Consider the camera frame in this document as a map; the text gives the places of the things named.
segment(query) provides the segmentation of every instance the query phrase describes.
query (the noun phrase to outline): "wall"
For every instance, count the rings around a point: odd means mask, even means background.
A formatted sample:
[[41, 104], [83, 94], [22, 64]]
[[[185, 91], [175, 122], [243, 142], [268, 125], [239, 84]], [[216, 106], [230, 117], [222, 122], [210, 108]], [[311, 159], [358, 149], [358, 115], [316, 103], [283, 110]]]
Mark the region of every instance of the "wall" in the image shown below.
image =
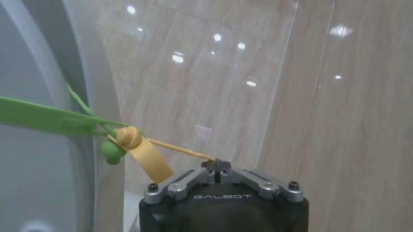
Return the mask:
[[[258, 162], [294, 0], [88, 1], [123, 122], [148, 137], [252, 168]], [[160, 149], [175, 171], [200, 160]], [[127, 190], [149, 183], [127, 157]]]
[[310, 231], [410, 231], [413, 2], [299, 2], [259, 159]]

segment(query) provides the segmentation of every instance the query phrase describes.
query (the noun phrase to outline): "screw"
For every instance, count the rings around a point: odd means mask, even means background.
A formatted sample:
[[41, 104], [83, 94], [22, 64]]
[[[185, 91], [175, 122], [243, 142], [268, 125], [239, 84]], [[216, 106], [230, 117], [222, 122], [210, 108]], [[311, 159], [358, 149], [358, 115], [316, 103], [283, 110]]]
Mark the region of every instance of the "screw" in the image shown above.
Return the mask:
[[177, 189], [177, 188], [181, 187], [180, 184], [177, 184], [177, 183], [172, 183], [169, 186], [171, 186], [171, 188], [173, 188], [173, 189], [175, 189], [175, 188]]
[[270, 187], [272, 187], [272, 183], [271, 183], [271, 182], [266, 182], [266, 183], [263, 184], [263, 186], [267, 187], [267, 188], [270, 188]]
[[155, 183], [148, 185], [148, 192], [157, 192], [157, 185]]
[[288, 189], [292, 191], [298, 191], [299, 190], [299, 183], [296, 181], [290, 181], [288, 182]]

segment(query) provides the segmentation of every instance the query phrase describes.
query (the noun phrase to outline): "beige marble wall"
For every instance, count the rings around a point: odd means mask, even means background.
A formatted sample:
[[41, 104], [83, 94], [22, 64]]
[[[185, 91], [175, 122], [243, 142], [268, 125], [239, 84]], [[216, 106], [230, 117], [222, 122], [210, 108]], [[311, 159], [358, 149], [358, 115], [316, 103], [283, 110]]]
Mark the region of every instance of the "beige marble wall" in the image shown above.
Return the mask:
[[[258, 162], [294, 0], [88, 0], [123, 122], [148, 137], [252, 168]], [[200, 160], [161, 149], [173, 170]], [[127, 158], [127, 190], [149, 182]]]
[[[410, 231], [410, 0], [87, 3], [125, 123], [298, 180], [310, 231]], [[127, 159], [127, 189], [148, 182]]]
[[259, 167], [310, 231], [411, 231], [413, 2], [299, 2]]

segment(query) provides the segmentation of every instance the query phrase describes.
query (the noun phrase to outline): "metal bracket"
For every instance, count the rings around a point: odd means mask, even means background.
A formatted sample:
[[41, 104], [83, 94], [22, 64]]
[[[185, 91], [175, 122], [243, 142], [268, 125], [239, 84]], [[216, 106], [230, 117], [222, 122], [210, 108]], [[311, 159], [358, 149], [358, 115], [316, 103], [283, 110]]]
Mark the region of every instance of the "metal bracket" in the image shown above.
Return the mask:
[[258, 170], [246, 171], [234, 168], [227, 172], [220, 172], [220, 177], [224, 182], [246, 184], [267, 200], [271, 200], [278, 192], [290, 202], [300, 202], [303, 200], [303, 192], [299, 186], [298, 189], [291, 190], [283, 181]]
[[262, 171], [258, 171], [256, 169], [250, 170], [252, 174], [259, 176], [260, 178], [271, 181], [275, 185], [278, 185], [280, 194], [290, 202], [300, 202], [303, 200], [303, 191], [299, 185], [296, 184], [295, 189], [291, 189], [288, 184], [279, 180], [276, 177], [267, 175]]
[[175, 201], [187, 197], [187, 192], [197, 183], [208, 183], [214, 181], [215, 173], [205, 168], [196, 169], [183, 179], [168, 185], [168, 195]]
[[157, 204], [167, 195], [172, 196], [176, 201], [181, 200], [187, 197], [187, 192], [192, 189], [196, 183], [212, 182], [214, 176], [215, 173], [205, 168], [175, 174], [159, 183], [157, 189], [144, 190], [144, 202], [147, 204]]

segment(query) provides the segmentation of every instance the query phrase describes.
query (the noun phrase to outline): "white surface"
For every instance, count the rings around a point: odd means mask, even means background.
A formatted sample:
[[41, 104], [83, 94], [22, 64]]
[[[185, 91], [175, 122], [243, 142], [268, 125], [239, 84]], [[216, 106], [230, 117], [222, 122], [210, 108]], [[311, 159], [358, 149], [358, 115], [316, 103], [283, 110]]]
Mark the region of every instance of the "white surface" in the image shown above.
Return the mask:
[[139, 202], [143, 196], [124, 191], [123, 200], [123, 232], [139, 231]]

